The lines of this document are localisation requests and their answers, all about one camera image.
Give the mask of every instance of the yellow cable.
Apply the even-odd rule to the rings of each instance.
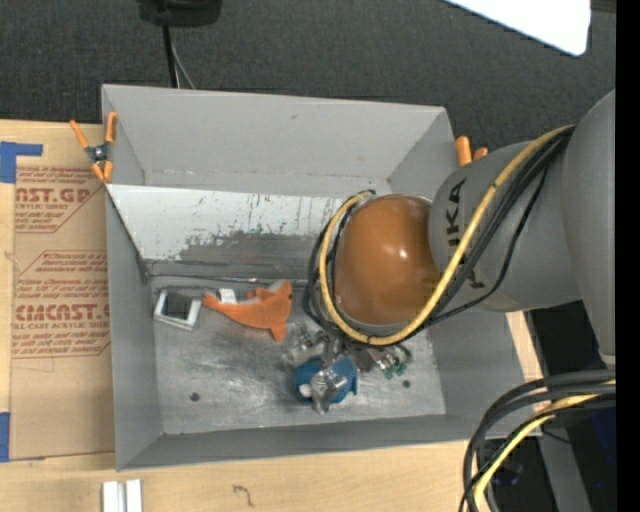
[[[347,211],[347,209],[351,205],[357,203],[358,201],[360,201],[366,196],[364,196],[363,194],[359,194],[351,198],[344,205],[342,205],[338,209],[336,214],[329,221],[329,225],[327,227],[324,238],[322,240],[322,245],[320,247],[320,254],[319,254],[319,259],[320,259],[319,281],[320,281],[320,290],[322,292],[322,300],[324,301],[324,304],[327,308],[327,313],[329,314],[333,322],[345,334],[348,334],[354,340],[357,340],[363,343],[368,343],[370,345],[375,345],[375,346],[391,345],[393,343],[397,343],[398,341],[401,341],[404,338],[410,336],[416,329],[418,329],[425,322],[425,320],[429,317],[433,309],[436,307],[436,304],[438,303],[438,301],[446,291],[447,286],[453,279],[453,276],[455,274],[456,269],[458,268],[458,265],[460,264],[460,261],[464,257],[464,253],[471,242],[471,238],[475,234],[475,231],[478,228],[478,225],[480,224],[482,216],[484,215],[487,207],[495,197],[497,189],[504,184],[504,182],[509,178],[509,176],[511,176],[511,174],[513,174],[513,172],[527,158],[529,158],[529,156],[531,156],[531,154],[534,151],[536,151],[538,148],[546,144],[558,133],[561,133],[563,130],[566,130],[566,129],[567,129],[566,126],[562,128],[557,128],[537,138],[531,144],[529,144],[526,148],[524,148],[520,153],[518,153],[518,155],[516,155],[516,157],[513,160],[511,160],[511,162],[509,162],[509,164],[507,164],[507,166],[500,172],[498,177],[493,181],[493,183],[485,193],[484,197],[480,201],[480,204],[476,207],[476,210],[473,216],[471,217],[471,220],[469,221],[467,229],[462,235],[460,243],[458,244],[458,247],[453,253],[451,260],[449,261],[447,267],[442,273],[442,276],[438,281],[438,285],[436,286],[436,289],[434,290],[433,294],[431,295],[431,297],[429,297],[429,300],[424,305],[422,310],[418,313],[418,315],[404,328],[402,328],[401,330],[399,330],[394,334],[390,334],[388,336],[380,336],[380,337],[367,336],[365,334],[362,334],[361,332],[353,329],[350,325],[348,325],[342,319],[342,317],[336,310],[335,306],[333,305],[333,301],[331,300],[331,293],[329,291],[329,285],[327,282],[327,254],[329,252],[329,242],[331,240],[333,230],[335,229],[342,215],[344,215],[344,213]]]
[[[605,384],[607,385],[615,385],[615,383],[616,383],[615,379],[605,382]],[[525,422],[526,426],[522,429],[522,431],[519,432],[518,435],[515,436],[507,446],[504,447],[504,449],[502,450],[498,458],[495,461],[493,461],[493,463],[487,469],[487,471],[478,479],[473,490],[473,497],[475,498],[475,500],[479,501],[482,498],[482,496],[484,495],[484,491],[487,488],[487,485],[489,485],[489,482],[491,481],[491,478],[493,477],[495,472],[498,470],[498,468],[502,465],[504,460],[515,449],[515,447],[518,446],[520,442],[522,442],[522,440],[532,430],[536,429],[537,427],[539,427],[546,421],[550,420],[551,418],[554,418],[555,416],[552,414],[553,412],[562,410],[562,409],[568,409],[570,407],[575,407],[576,405],[584,403],[588,400],[592,400],[593,398],[596,398],[599,396],[601,395],[597,395],[597,394],[576,395],[576,396],[568,396],[565,398],[561,398],[559,400],[556,400],[555,402],[552,402],[547,407],[542,409],[540,412],[531,416],[531,418],[529,418]]]

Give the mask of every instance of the black carpet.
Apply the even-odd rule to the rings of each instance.
[[[102,83],[169,84],[134,0],[2,4],[1,117],[98,121]],[[199,88],[443,105],[489,149],[574,123],[615,87],[608,12],[579,58],[442,0],[226,0],[215,25],[174,38]]]

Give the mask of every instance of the orange plastic object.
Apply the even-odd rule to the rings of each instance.
[[[239,304],[223,304],[215,295],[205,292],[202,305],[222,313],[239,324],[257,329],[269,329],[275,341],[284,340],[293,299],[291,283],[284,280],[275,291],[258,288],[249,292],[247,299],[249,300]]]
[[[118,116],[116,115],[115,112],[111,112],[109,114],[109,117],[107,118],[107,129],[105,133],[106,143],[113,144],[115,142],[115,136],[116,136],[115,125],[116,125],[117,119],[118,119]],[[69,124],[71,125],[71,129],[73,130],[73,133],[76,134],[76,138],[78,139],[78,142],[82,146],[82,149],[84,149],[85,151],[87,149],[91,149],[89,146],[89,143],[87,142],[87,139],[82,133],[82,130],[80,130],[78,123],[76,123],[72,119],[71,121],[69,121]],[[100,164],[98,162],[93,162],[93,164],[91,165],[91,169],[93,170],[93,173],[97,176],[97,178],[102,183],[111,183],[111,176],[113,174],[113,164],[109,160],[104,160],[102,167],[100,167]]]
[[[471,162],[471,143],[469,137],[464,135],[456,139],[456,151],[458,152],[458,164],[460,167]]]

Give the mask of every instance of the orange clip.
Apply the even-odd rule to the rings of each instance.
[[[115,144],[116,142],[116,121],[118,120],[118,116],[115,112],[110,112],[109,117],[107,118],[107,131],[105,133],[104,140],[106,140],[109,144]]]
[[[471,162],[471,143],[469,137],[464,135],[456,139],[456,151],[458,152],[458,165],[464,167]]]
[[[456,152],[458,153],[458,165],[460,165],[460,167],[464,167],[473,160],[478,160],[478,158],[487,156],[489,150],[487,148],[478,148],[475,150],[472,157],[469,137],[462,135],[456,139]]]
[[[109,114],[109,117],[107,118],[105,144],[103,146],[107,146],[115,143],[115,124],[117,119],[118,119],[118,116],[116,115],[115,112],[111,112]],[[71,129],[73,130],[73,133],[75,133],[76,138],[78,139],[78,142],[82,146],[82,149],[85,150],[85,152],[91,159],[91,162],[92,162],[91,169],[93,170],[93,173],[102,183],[111,183],[111,176],[113,174],[113,163],[109,160],[97,160],[95,158],[95,155],[92,155],[91,153],[93,150],[100,147],[89,146],[89,143],[87,142],[87,139],[82,133],[80,126],[78,126],[78,123],[76,123],[73,119],[69,121],[69,124],[71,125]]]

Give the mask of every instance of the blue tape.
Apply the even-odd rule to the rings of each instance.
[[[0,412],[0,462],[9,462],[9,413]]]
[[[42,144],[0,142],[0,183],[16,182],[18,156],[42,156]]]

